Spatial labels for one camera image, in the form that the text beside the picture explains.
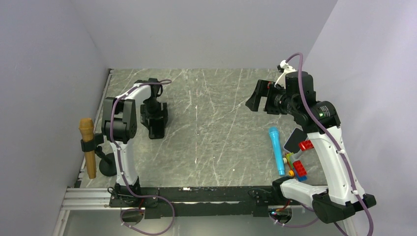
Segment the lilac cased smartphone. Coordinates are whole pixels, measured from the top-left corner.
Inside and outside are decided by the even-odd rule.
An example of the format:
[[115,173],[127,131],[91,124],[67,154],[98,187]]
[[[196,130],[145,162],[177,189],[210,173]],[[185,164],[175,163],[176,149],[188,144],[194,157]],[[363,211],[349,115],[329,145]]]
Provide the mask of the lilac cased smartphone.
[[299,143],[307,140],[307,134],[301,129],[295,128],[290,134],[289,138],[283,145],[283,149],[288,153],[298,153],[301,151]]

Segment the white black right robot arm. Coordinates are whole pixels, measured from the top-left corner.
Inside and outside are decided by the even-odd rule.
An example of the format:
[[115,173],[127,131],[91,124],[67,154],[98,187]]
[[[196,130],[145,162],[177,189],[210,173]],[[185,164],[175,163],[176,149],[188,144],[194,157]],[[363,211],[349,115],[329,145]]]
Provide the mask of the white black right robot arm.
[[302,203],[326,224],[345,220],[362,210],[368,212],[376,205],[375,197],[364,191],[351,168],[336,108],[328,101],[316,99],[310,74],[288,73],[284,86],[259,80],[246,106],[258,111],[262,97],[267,99],[266,113],[293,116],[312,143],[327,181],[326,187],[316,187],[294,177],[281,177],[271,187],[275,203]]

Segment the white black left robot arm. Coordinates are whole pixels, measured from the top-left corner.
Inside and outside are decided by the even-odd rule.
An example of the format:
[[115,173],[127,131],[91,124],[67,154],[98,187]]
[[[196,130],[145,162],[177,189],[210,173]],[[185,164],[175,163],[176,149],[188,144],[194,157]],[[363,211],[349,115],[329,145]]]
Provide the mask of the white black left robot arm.
[[133,139],[138,125],[148,130],[148,137],[162,139],[168,123],[167,103],[158,101],[170,79],[137,80],[126,92],[106,97],[103,103],[101,131],[110,142],[116,162],[114,194],[130,207],[142,197],[139,176],[134,168]]

